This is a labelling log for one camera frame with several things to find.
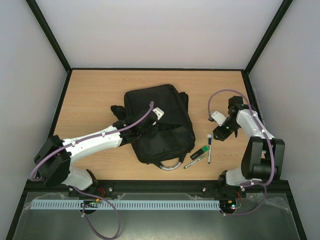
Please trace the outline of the black student bag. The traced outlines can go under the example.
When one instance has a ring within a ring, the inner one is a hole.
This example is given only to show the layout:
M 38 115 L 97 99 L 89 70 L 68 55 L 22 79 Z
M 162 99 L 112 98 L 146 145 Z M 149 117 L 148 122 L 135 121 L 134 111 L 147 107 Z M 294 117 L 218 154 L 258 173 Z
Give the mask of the black student bag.
M 172 84 L 131 90 L 124 95 L 124 106 L 113 105 L 110 110 L 122 121 L 149 110 L 150 102 L 164 115 L 148 135 L 131 143 L 136 157 L 143 164 L 155 165 L 175 158 L 183 163 L 196 141 L 185 92 L 178 92 Z

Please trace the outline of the blue capped marker pen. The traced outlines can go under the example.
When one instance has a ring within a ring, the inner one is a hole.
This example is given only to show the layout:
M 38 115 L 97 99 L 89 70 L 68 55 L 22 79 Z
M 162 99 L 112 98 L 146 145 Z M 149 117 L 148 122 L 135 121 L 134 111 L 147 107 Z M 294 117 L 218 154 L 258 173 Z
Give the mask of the blue capped marker pen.
M 208 138 L 208 164 L 211 164 L 212 138 Z

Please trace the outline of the green black highlighter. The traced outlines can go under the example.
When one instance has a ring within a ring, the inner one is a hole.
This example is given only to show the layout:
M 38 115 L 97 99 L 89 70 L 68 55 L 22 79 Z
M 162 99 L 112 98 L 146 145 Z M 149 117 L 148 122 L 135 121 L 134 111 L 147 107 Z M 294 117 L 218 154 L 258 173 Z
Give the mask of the green black highlighter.
M 191 159 L 191 160 L 196 160 L 196 159 L 199 158 L 201 155 L 203 155 L 205 152 L 207 152 L 209 149 L 210 149 L 210 148 L 209 148 L 208 145 L 203 146 L 202 148 L 200 148 L 199 150 L 197 150 L 195 153 L 193 153 L 193 154 L 190 156 L 190 159 Z

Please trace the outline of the green capped marker pen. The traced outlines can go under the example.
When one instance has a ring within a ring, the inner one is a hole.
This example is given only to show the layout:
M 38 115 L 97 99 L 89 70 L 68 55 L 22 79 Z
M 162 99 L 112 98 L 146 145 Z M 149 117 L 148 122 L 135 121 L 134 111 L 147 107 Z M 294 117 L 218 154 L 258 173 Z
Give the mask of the green capped marker pen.
M 185 165 L 183 168 L 186 170 L 186 169 L 190 168 L 191 166 L 195 165 L 196 163 L 200 162 L 204 158 L 205 158 L 204 156 L 201 156 L 201 157 L 193 160 L 191 163 Z

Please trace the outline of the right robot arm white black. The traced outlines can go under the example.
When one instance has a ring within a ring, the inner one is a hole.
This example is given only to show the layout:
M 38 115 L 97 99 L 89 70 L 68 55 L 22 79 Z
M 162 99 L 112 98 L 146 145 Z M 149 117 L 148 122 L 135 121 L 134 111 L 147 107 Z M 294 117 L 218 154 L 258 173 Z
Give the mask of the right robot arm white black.
M 280 179 L 285 142 L 266 129 L 253 105 L 245 104 L 241 96 L 233 96 L 228 100 L 228 116 L 214 111 L 209 114 L 209 120 L 217 123 L 212 131 L 214 140 L 223 142 L 231 134 L 237 137 L 239 129 L 248 138 L 240 167 L 225 170 L 219 175 L 218 191 L 222 195 L 229 196 L 236 187 L 267 186 Z

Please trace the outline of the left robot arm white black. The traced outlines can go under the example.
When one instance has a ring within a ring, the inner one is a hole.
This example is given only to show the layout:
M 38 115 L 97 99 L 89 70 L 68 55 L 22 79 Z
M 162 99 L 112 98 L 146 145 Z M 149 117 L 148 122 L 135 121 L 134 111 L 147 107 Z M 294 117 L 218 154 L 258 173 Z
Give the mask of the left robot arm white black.
M 58 135 L 51 136 L 34 158 L 35 168 L 29 178 L 34 182 L 42 181 L 46 187 L 64 184 L 86 191 L 98 183 L 90 170 L 74 165 L 78 160 L 134 143 L 150 132 L 163 115 L 164 112 L 156 107 L 81 137 L 60 139 Z

